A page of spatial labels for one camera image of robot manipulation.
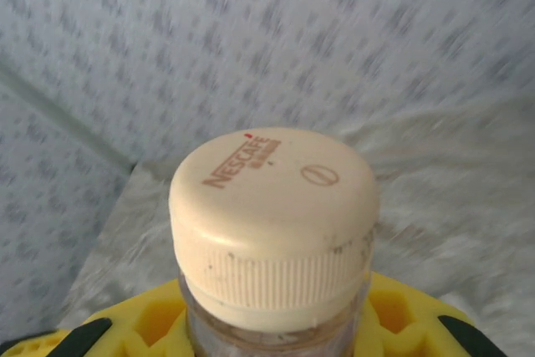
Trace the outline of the brown coffee bottle cream cap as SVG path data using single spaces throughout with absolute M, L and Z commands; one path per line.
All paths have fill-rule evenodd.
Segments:
M 194 150 L 169 213 L 196 357 L 352 357 L 379 209 L 368 163 L 314 131 Z

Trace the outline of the aluminium corner post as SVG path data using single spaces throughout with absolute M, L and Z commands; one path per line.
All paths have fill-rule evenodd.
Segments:
M 117 151 L 103 138 L 93 133 L 81 121 L 56 105 L 51 99 L 42 94 L 38 88 L 23 80 L 1 61 L 0 84 L 7 92 L 19 98 L 26 106 L 39 112 L 57 129 L 63 131 L 69 138 L 78 141 L 107 164 L 123 171 L 125 174 L 130 174 L 134 170 L 135 162 Z

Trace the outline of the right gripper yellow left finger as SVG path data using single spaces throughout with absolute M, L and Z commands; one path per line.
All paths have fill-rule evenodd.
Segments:
M 1 343 L 0 357 L 191 357 L 186 303 L 175 279 L 103 309 L 74 329 Z

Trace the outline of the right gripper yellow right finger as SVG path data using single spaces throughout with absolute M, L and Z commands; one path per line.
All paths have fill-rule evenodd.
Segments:
M 354 357 L 506 357 L 471 319 L 437 298 L 371 274 Z

